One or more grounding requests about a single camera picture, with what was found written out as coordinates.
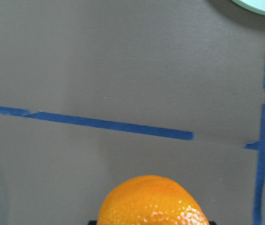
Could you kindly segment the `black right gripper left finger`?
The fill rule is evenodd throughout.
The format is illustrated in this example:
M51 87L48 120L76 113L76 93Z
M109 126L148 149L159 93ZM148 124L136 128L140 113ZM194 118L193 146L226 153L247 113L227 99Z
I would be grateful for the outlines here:
M91 220L88 222L88 225L96 225L97 224L97 220Z

